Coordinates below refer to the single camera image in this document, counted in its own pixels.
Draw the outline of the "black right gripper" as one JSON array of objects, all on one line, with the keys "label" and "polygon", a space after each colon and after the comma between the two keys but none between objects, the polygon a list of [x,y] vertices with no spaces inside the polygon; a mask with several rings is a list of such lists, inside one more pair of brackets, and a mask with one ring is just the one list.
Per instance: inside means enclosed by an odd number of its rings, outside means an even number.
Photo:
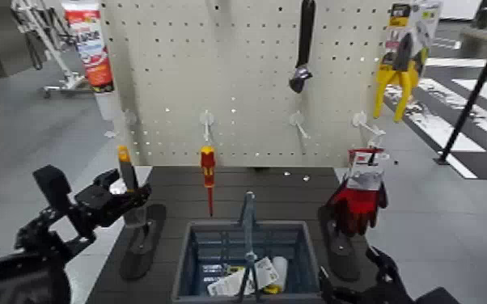
[{"label": "black right gripper", "polygon": [[404,286],[395,284],[399,281],[399,272],[393,258],[373,246],[366,249],[366,257],[378,268],[375,275],[378,284],[362,292],[345,287],[336,287],[335,298],[329,276],[324,267],[320,267],[318,280],[320,294],[324,302],[326,304],[337,304],[338,298],[354,304],[413,304],[413,299],[408,295]]}]

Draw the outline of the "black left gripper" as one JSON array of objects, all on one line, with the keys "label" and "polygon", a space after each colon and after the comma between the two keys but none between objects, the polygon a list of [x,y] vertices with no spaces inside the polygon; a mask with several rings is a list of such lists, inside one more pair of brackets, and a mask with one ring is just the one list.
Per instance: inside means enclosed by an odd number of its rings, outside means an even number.
[{"label": "black left gripper", "polygon": [[123,217],[125,223],[146,223],[145,203],[151,193],[149,185],[124,194],[111,194],[111,185],[119,180],[117,169],[97,175],[93,184],[74,196],[77,204],[77,231],[93,231],[110,227],[114,217]]}]

